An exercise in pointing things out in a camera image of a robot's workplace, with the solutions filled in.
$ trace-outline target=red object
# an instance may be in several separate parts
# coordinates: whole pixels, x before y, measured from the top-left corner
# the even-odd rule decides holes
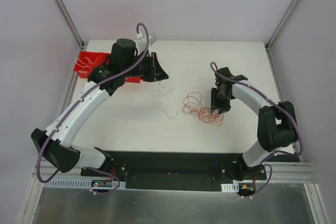
[[[212,114],[210,108],[202,106],[201,100],[201,93],[189,93],[186,98],[183,99],[183,113],[195,115],[204,123],[211,123],[217,126],[221,126],[224,115],[218,115],[216,113]]]
[[[107,55],[109,55],[107,52],[81,51],[73,70],[78,73],[80,78],[87,78],[96,66],[105,61]],[[140,83],[141,80],[141,77],[130,77],[125,79],[126,82],[133,83]]]
[[[125,82],[140,83],[141,80],[142,80],[141,77],[130,77],[126,78]]]

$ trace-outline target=white table surface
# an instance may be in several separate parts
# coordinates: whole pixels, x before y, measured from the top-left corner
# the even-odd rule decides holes
[[[87,51],[110,52],[114,42],[91,40]],[[215,87],[211,61],[219,68],[229,67],[233,75],[245,75],[278,100],[263,43],[157,41],[151,49],[170,79],[120,87],[84,124],[75,145],[114,151],[241,153],[257,141],[257,115],[237,99],[231,101],[221,126],[178,111],[186,95],[194,91],[203,94],[204,106],[210,106]],[[74,97],[86,81],[78,79]],[[173,92],[159,99],[155,96],[172,88]],[[285,149],[293,152],[291,146]]]

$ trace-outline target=black joint housing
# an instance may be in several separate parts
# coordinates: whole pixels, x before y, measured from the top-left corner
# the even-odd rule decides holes
[[[48,138],[46,132],[47,131],[35,129],[31,134],[31,139],[38,152],[41,151],[43,144]],[[80,151],[72,147],[64,147],[59,143],[60,140],[51,139],[43,152],[43,157],[62,173],[67,173],[78,163]]]
[[[129,67],[135,57],[136,43],[131,39],[118,39],[112,46],[109,69],[115,73]]]
[[[291,102],[279,102],[278,105],[287,111],[296,122],[294,106]],[[264,106],[259,109],[257,136],[259,144],[268,152],[286,147],[298,140],[289,118],[274,106]]]
[[[261,168],[263,168],[261,164],[254,167],[248,167],[243,159],[243,155],[240,154],[238,159],[227,169],[226,175],[231,179],[243,181],[246,174],[255,172]]]

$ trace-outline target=white wall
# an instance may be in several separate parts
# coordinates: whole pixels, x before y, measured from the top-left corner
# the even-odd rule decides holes
[[[267,42],[291,0],[63,1],[84,40],[132,37],[144,22],[160,40]]]
[[[336,223],[336,0],[302,0],[271,49],[285,99],[296,108],[304,160]]]
[[[14,223],[33,174],[36,127],[56,117],[78,47],[53,0],[0,0],[0,223]]]

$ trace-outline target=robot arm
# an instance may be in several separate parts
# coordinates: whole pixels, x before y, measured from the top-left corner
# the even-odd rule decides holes
[[[149,45],[152,45],[156,40],[155,36],[151,35],[151,37]],[[145,38],[139,38],[140,50],[145,49],[144,40]],[[110,170],[111,158],[104,151],[98,148],[88,149],[72,145],[77,133],[91,114],[125,83],[125,78],[142,77],[143,81],[147,82],[168,79],[168,75],[158,62],[156,53],[148,51],[141,63],[133,70],[97,86],[97,83],[121,73],[138,61],[139,56],[136,55],[136,52],[136,44],[133,40],[118,39],[113,44],[112,53],[107,56],[104,63],[93,69],[88,77],[88,82],[72,104],[45,130],[35,129],[31,134],[31,138],[40,152],[45,141],[54,132],[43,152],[43,157],[62,173],[70,171],[75,166]],[[83,94],[88,91],[90,91],[89,94],[82,98]]]
[[[242,153],[227,173],[232,179],[242,180],[246,172],[257,169],[265,158],[274,151],[296,142],[298,137],[287,116],[250,89],[252,84],[245,76],[233,76],[227,67],[218,69],[218,73],[234,81],[245,83],[246,86],[226,81],[215,75],[217,88],[211,90],[211,112],[218,110],[219,114],[226,113],[231,109],[230,100],[239,99],[258,116],[258,140],[250,149]],[[279,102],[278,105],[296,121],[292,103],[286,101]]]

